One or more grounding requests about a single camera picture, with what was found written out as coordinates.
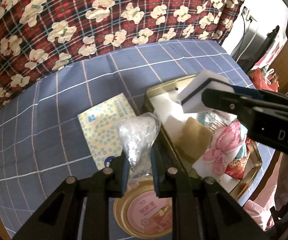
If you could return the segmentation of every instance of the wooden cabinet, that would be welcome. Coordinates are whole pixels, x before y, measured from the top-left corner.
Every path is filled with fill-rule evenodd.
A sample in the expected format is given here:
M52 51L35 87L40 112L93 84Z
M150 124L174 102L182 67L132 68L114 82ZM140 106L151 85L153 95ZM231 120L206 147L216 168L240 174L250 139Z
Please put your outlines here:
M286 94L288 92L288 41L271 63L270 68L275 69L275 72L279 74L278 92Z

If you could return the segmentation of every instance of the clear plastic bag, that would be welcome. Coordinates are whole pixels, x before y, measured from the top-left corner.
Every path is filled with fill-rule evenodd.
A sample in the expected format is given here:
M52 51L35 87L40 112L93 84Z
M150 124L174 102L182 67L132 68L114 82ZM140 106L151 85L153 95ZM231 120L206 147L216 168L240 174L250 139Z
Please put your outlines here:
M115 127L130 163L128 184L134 188L138 182L151 177L151 147L156 140L161 121L153 113L120 119Z
M213 110L205 113L203 120L201 120L201 124L211 131L215 131L218 127L229 126L236 118L237 116L234 114Z

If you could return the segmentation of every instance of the white wall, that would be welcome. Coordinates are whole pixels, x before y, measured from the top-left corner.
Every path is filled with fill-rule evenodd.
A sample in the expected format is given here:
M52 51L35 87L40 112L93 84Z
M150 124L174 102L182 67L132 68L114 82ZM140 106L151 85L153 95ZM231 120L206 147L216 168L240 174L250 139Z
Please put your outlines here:
M251 15L258 22L258 31L256 38L251 43L249 49L247 49L246 54L251 54L255 52L256 49L263 43L267 34L271 32L277 25L280 27L280 32L286 37L286 26L288 20L288 8L282 0L245 0L243 6L250 9ZM242 44L242 50L251 40L251 37L255 33L257 28L256 22L252 22L249 28L248 34L244 38ZM233 28L228 35L228 37L223 42L222 47L231 54L233 49L239 43L243 35L243 21L242 17L239 15L234 22Z

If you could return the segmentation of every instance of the food can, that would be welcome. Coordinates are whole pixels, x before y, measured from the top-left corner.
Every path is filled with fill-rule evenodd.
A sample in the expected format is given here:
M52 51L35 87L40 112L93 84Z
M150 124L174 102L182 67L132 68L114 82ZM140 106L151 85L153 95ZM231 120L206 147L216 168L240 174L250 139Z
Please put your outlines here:
M155 239L172 232L172 198L158 198L152 180L143 180L116 198L113 214L118 225L137 238Z

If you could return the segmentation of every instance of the blue plaid tablecloth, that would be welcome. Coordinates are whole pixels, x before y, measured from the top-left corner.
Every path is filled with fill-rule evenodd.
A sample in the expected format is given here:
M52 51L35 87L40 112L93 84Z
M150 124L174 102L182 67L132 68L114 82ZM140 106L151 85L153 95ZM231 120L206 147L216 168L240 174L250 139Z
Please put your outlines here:
M139 114L148 88L204 68L234 85L253 87L217 42L173 40L73 63L36 82L1 109L0 216L10 236L66 177L82 179L97 171L78 114L120 93ZM241 205L257 187L274 152L260 144L258 149L263 166L239 199ZM109 219L110 239L133 238L117 225L112 207Z

